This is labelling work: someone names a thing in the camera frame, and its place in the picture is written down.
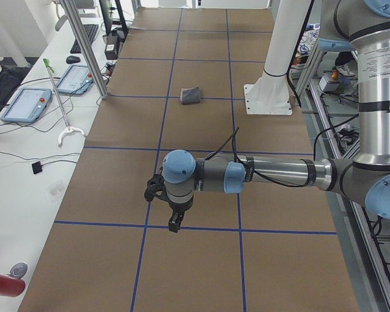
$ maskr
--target white pillar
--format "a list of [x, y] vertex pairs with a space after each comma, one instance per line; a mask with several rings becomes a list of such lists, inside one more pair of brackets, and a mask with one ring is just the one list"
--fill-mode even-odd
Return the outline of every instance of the white pillar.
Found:
[[311, 0], [281, 0], [265, 71], [255, 84], [244, 85], [247, 114], [291, 115], [286, 74]]

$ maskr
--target grid floor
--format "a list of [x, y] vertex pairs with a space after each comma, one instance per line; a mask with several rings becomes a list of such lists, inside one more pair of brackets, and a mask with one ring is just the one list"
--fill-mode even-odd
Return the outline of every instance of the grid floor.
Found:
[[197, 193], [178, 234], [143, 199], [168, 151], [204, 157], [236, 126], [238, 152], [310, 158], [299, 109], [245, 113], [272, 28], [267, 10], [139, 11], [20, 311], [358, 310], [321, 191]]

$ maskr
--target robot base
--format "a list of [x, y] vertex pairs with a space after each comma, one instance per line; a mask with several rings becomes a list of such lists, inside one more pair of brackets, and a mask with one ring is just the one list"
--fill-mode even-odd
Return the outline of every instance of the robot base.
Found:
[[292, 108], [289, 103], [289, 93], [287, 86], [285, 90], [279, 89], [276, 92], [276, 88], [270, 93], [267, 98], [259, 96], [258, 90], [261, 85], [261, 79], [256, 84], [245, 84], [244, 85], [244, 98], [246, 101], [247, 114], [262, 114], [262, 115], [291, 115]]

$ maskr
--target monitor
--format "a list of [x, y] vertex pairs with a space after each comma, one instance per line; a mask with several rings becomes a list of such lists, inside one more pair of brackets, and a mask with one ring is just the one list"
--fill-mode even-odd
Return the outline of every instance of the monitor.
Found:
[[108, 36], [111, 33], [112, 27], [112, 10], [110, 0], [99, 0], [101, 13], [103, 14], [105, 34]]
[[[104, 26], [105, 26], [105, 34], [108, 36], [109, 34], [117, 34], [120, 37], [121, 41], [125, 40], [129, 29], [125, 23], [125, 18], [123, 14], [122, 5], [120, 0], [115, 0], [116, 6], [113, 7], [111, 5], [111, 0], [99, 0], [99, 5], [101, 7], [101, 13], [103, 14]], [[117, 27], [112, 31], [112, 25], [118, 24], [118, 20], [113, 18], [113, 10], [117, 10], [118, 17], [120, 18], [120, 27]]]

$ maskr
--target robotic arm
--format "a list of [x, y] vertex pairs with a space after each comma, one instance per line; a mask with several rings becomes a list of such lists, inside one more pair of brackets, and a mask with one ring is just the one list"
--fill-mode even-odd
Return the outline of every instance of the robotic arm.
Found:
[[[172, 151], [145, 192], [149, 202], [157, 197], [169, 203], [170, 231], [179, 230], [185, 211], [192, 207], [194, 191], [240, 193], [249, 182], [315, 186], [390, 219], [390, 1], [324, 0], [319, 40], [325, 51], [358, 51], [359, 153], [352, 160], [310, 161], [235, 152], [195, 159], [187, 151]], [[266, 71], [263, 79], [271, 79], [265, 75]]]

